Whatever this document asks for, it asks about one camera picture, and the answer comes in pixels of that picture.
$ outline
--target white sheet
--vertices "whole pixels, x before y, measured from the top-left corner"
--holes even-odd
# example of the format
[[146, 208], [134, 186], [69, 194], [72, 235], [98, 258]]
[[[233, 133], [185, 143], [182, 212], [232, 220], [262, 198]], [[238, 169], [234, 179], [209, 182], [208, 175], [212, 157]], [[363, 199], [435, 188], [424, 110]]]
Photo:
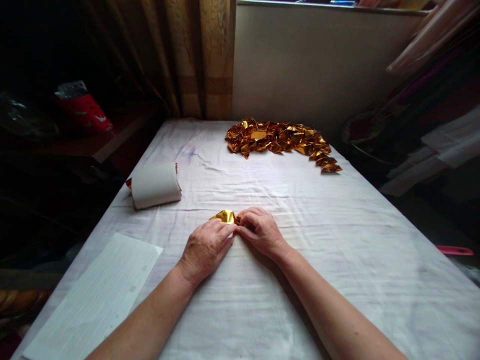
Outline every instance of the white sheet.
[[[234, 123], [163, 124], [137, 167], [177, 162], [181, 201], [134, 212], [124, 186], [14, 359], [114, 233], [164, 248], [138, 304], [199, 224], [220, 210], [250, 206], [271, 211], [287, 241], [410, 359], [480, 357], [480, 290], [341, 155], [332, 149], [340, 174], [320, 174], [296, 151], [254, 152], [245, 160], [224, 140]], [[322, 356], [317, 344], [292, 291], [236, 241], [194, 295], [161, 358], [315, 359]]]
[[161, 247], [116, 233], [23, 356], [85, 359], [127, 318], [161, 253]]

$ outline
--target paper roll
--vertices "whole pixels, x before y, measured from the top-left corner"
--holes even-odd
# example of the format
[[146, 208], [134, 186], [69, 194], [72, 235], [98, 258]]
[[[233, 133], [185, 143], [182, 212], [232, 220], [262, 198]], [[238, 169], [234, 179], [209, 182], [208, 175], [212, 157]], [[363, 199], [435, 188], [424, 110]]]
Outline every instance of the paper roll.
[[166, 162], [135, 171], [131, 177], [131, 196], [137, 209], [179, 201], [182, 190], [176, 163]]

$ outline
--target gold foil paper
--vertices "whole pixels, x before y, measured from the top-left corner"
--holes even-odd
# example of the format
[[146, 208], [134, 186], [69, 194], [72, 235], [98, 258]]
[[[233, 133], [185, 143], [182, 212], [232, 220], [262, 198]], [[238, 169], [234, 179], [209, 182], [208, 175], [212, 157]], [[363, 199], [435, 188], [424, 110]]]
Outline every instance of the gold foil paper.
[[245, 159], [249, 158], [252, 151], [262, 152], [269, 149], [277, 154], [297, 150], [315, 160], [322, 173], [342, 171], [336, 164], [337, 161], [327, 155], [332, 152], [329, 144], [320, 131], [315, 132], [313, 127], [292, 122], [256, 122], [253, 117], [245, 116], [241, 123], [228, 130], [225, 139], [231, 152], [241, 152]]
[[222, 210], [217, 215], [209, 218], [208, 220], [220, 219], [222, 223], [227, 224], [239, 224], [239, 221], [235, 217], [235, 214], [232, 210]]

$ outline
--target wall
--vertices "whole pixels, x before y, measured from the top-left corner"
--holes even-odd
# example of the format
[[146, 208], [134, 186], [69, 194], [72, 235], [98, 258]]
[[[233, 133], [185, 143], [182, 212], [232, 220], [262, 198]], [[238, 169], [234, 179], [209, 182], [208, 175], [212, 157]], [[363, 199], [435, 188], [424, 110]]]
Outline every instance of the wall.
[[239, 3], [232, 120], [247, 115], [314, 124], [336, 138], [349, 116], [374, 106], [399, 83], [385, 68], [422, 19], [398, 12]]

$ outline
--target red container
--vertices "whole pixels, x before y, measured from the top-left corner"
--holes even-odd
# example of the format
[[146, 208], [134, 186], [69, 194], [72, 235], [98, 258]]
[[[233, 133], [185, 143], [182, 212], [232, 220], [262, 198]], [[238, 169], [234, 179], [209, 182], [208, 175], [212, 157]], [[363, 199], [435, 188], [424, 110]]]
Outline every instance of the red container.
[[57, 101], [70, 118], [90, 135], [107, 133], [114, 128], [89, 93], [81, 97]]

